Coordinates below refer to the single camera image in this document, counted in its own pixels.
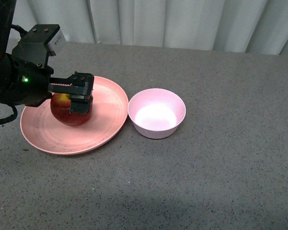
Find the pink plate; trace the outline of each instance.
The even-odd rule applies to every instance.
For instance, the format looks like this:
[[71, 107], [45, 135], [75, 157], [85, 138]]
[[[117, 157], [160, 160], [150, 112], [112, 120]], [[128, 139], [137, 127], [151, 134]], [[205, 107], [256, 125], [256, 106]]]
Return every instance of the pink plate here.
[[50, 100], [26, 106], [20, 118], [24, 138], [39, 150], [72, 155], [93, 150], [114, 137], [128, 115], [128, 97], [116, 83], [95, 76], [91, 119], [78, 127], [62, 124], [51, 113]]

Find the apple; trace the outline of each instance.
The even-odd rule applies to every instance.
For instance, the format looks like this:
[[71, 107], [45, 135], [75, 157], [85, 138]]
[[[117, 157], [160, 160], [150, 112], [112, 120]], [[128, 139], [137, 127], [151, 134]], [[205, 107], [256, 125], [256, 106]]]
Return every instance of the apple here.
[[92, 104], [87, 114], [70, 113], [71, 104], [69, 94], [55, 92], [50, 101], [52, 115], [61, 123], [72, 127], [80, 126], [91, 118]]

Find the black cable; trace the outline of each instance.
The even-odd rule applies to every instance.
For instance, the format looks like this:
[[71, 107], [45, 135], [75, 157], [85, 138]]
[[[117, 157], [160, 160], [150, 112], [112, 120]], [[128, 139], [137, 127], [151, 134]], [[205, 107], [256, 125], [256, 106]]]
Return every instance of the black cable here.
[[8, 122], [11, 122], [11, 121], [15, 120], [17, 115], [18, 115], [17, 109], [16, 109], [14, 104], [7, 104], [7, 105], [12, 108], [14, 114], [12, 114], [12, 115], [10, 115], [10, 116], [8, 116], [6, 118], [0, 119], [0, 125], [3, 125], [5, 123], [8, 123]]
[[24, 28], [22, 28], [21, 26], [19, 26], [19, 25], [13, 25], [12, 24], [11, 25], [11, 29], [14, 29], [14, 30], [18, 31], [19, 34], [20, 34], [20, 37], [25, 36], [26, 33], [27, 33], [27, 31]]

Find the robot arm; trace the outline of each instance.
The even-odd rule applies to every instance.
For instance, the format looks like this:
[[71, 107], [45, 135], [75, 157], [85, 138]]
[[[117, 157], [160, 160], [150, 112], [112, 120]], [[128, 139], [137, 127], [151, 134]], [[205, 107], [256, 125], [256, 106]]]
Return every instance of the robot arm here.
[[[53, 68], [48, 57], [56, 55], [66, 43], [57, 24], [37, 24], [30, 31], [12, 25], [16, 0], [0, 0], [0, 103], [12, 107], [14, 114], [0, 119], [0, 125], [17, 117], [15, 105], [38, 107], [52, 92], [69, 93], [72, 101], [70, 112], [85, 114], [92, 103], [94, 76], [75, 72], [66, 79], [52, 78]], [[9, 13], [2, 16], [2, 9]], [[6, 46], [10, 29], [21, 34], [21, 40], [7, 54]]]

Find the curtain fold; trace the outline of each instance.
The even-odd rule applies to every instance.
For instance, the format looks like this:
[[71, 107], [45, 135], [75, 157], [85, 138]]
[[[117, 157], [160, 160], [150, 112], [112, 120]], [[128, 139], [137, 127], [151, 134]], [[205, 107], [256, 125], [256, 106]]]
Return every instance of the curtain fold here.
[[288, 0], [18, 0], [13, 23], [58, 23], [73, 42], [288, 55]]

